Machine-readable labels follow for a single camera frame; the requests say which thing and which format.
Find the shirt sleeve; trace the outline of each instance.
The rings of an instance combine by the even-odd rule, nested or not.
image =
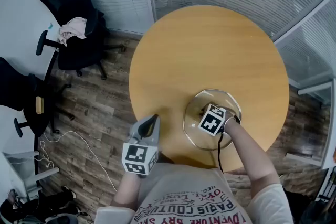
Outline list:
[[[97,210],[94,224],[129,224],[131,223],[135,211],[130,208],[106,206]]]
[[[281,184],[269,185],[258,192],[246,211],[254,224],[293,224]]]

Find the white t-shirt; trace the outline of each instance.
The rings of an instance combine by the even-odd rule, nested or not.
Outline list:
[[[143,179],[136,212],[128,208],[99,208],[96,224],[224,224],[293,223],[280,184],[261,190],[245,211],[217,169],[186,165],[155,165]]]

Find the yellow object on chair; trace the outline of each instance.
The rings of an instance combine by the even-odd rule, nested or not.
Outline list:
[[[36,113],[37,114],[43,114],[44,113],[44,98],[37,96],[35,99],[35,107],[36,107]]]

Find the transparent plate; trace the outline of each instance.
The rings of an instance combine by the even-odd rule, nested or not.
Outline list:
[[[219,134],[211,136],[198,128],[202,119],[202,109],[205,105],[212,103],[218,107],[224,107],[237,115],[240,120],[241,109],[231,94],[216,89],[205,89],[198,93],[193,100],[187,105],[183,116],[183,131],[190,142],[200,150],[216,151],[218,150]],[[232,143],[231,137],[224,133],[221,142],[221,149],[226,148]]]

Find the forearm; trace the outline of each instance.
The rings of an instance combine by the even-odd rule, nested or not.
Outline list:
[[[274,165],[265,151],[241,125],[234,120],[229,120],[225,126],[225,131],[231,136],[251,181],[252,196],[266,186],[280,182]]]
[[[116,207],[127,207],[137,210],[141,178],[137,174],[125,173],[121,179],[117,193],[111,203]]]

